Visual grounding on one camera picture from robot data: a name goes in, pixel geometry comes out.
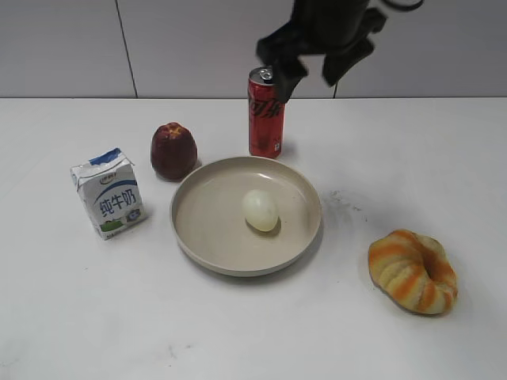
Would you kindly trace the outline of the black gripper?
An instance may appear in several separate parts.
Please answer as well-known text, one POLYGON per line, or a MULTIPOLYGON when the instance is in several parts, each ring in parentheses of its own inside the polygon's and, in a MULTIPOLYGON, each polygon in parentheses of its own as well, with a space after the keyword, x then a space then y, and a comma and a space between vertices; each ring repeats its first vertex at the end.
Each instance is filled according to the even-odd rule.
POLYGON ((368 1, 295 1, 289 23, 257 42, 256 55, 271 67, 279 102, 288 102, 308 76, 299 55, 327 54, 322 77, 336 85, 375 50, 368 38, 382 31, 386 15, 368 1))

